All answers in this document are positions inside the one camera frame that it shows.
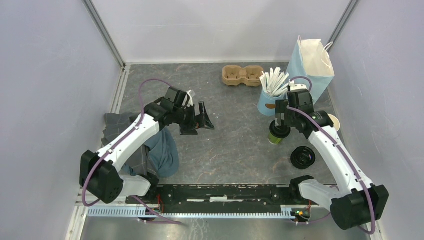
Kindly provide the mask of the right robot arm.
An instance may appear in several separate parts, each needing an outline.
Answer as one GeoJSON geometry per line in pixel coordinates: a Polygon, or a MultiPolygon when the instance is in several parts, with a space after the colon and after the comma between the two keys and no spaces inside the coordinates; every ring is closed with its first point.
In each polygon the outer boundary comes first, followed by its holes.
{"type": "Polygon", "coordinates": [[[306,200],[318,204],[329,211],[342,230],[358,227],[373,235],[389,191],[382,184],[376,185],[360,169],[341,142],[328,113],[314,109],[307,89],[290,90],[286,95],[286,99],[276,101],[275,113],[284,115],[281,124],[297,129],[315,147],[337,186],[326,186],[309,175],[297,177],[290,182],[289,199],[295,204],[306,200]]]}

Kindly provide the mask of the black plastic cup lid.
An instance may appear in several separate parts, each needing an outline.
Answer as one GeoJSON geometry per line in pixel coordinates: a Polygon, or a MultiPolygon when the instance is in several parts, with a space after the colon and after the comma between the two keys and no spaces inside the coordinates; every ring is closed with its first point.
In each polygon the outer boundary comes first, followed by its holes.
{"type": "Polygon", "coordinates": [[[277,139],[285,139],[291,133],[291,128],[283,125],[277,126],[276,122],[273,120],[269,125],[269,137],[277,138],[277,139]]]}

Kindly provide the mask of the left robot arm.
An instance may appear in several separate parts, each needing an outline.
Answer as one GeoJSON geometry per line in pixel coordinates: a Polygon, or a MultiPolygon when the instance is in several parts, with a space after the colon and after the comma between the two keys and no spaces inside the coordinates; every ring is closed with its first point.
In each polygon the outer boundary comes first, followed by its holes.
{"type": "Polygon", "coordinates": [[[111,143],[92,152],[87,150],[81,156],[79,184],[81,199],[89,207],[86,194],[90,193],[105,204],[118,197],[137,196],[145,204],[153,203],[157,190],[143,176],[120,175],[128,159],[147,140],[158,134],[164,127],[178,124],[181,135],[197,135],[198,129],[214,130],[203,101],[193,103],[193,92],[170,86],[165,96],[147,104],[135,121],[111,143]]]}

